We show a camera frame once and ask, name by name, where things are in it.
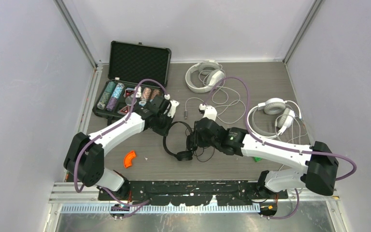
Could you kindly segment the black wired headphones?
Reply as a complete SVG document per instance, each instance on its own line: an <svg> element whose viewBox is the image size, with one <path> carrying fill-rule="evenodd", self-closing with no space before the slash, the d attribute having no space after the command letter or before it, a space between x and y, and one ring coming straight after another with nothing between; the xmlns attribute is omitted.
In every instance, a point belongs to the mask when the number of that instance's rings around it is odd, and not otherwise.
<svg viewBox="0 0 371 232"><path fill-rule="evenodd" d="M184 145L185 150L178 151L178 152L172 152L168 148L167 138L169 136L170 129L176 124L182 124L183 126L185 126L185 139L176 141L176 143L180 145ZM162 145L163 145L163 149L165 150L165 152L168 155L176 158L178 161L191 161L193 160L193 158L196 158L198 162L201 162L201 163L208 162L209 160L213 158L215 150L213 150L209 158L202 160L201 156L205 153L208 147L198 147L196 139L197 139L197 134L194 133L194 129L189 124L183 121L175 121L171 123L169 127L167 128L167 134L162 139Z"/></svg>

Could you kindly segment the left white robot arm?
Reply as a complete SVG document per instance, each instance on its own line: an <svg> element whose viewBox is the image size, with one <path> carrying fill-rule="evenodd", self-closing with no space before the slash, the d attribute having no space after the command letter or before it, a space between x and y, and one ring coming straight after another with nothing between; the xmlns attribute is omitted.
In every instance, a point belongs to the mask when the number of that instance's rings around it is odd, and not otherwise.
<svg viewBox="0 0 371 232"><path fill-rule="evenodd" d="M64 168L72 174L76 192L83 187L97 186L110 191L117 200L128 196L126 179L105 166L105 157L116 146L133 135L151 129L166 136L179 102L168 95L157 96L145 106L135 105L115 123L89 135L79 132L74 135Z"/></svg>

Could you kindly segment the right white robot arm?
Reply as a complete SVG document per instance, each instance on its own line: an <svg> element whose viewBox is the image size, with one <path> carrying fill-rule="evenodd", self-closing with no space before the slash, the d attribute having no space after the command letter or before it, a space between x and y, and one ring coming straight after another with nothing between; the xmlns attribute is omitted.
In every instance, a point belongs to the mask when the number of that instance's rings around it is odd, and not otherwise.
<svg viewBox="0 0 371 232"><path fill-rule="evenodd" d="M197 147L210 146L229 156L258 157L287 166L287 170L261 172L256 190L262 198L291 188L333 195L339 162L323 142L295 145L256 139L246 129L225 129L206 117L195 121L194 133L192 141Z"/></svg>

